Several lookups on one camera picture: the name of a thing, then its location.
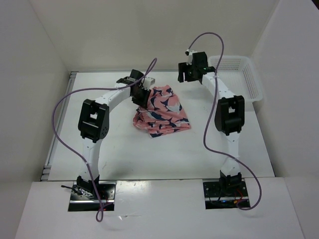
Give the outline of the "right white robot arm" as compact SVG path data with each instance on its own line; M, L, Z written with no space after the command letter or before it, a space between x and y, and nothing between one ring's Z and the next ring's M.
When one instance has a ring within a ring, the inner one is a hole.
M235 193L242 182L239 163L239 137L245 122L245 100L235 95L216 73L208 66L205 52L187 50L186 62L178 64L178 78L182 82L199 81L214 96L214 124L227 143L227 152L220 152L226 159L220 169L219 192L224 196Z

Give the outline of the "pink navy patterned shorts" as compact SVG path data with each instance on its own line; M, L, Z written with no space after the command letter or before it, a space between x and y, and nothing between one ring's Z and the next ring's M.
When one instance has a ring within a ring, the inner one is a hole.
M152 138L191 129L187 114L169 85L151 89L147 108L137 108L133 126Z

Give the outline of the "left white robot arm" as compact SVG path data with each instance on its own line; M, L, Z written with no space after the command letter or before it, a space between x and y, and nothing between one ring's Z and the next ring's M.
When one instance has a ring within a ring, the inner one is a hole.
M82 156L85 162L76 185L88 199L97 198L100 192L98 162L102 140L110 128L110 112L128 98L131 98L134 104L146 108L154 83L154 78L132 70L129 76L116 82L114 90L107 91L94 100L86 99L83 102L78 129L82 137Z

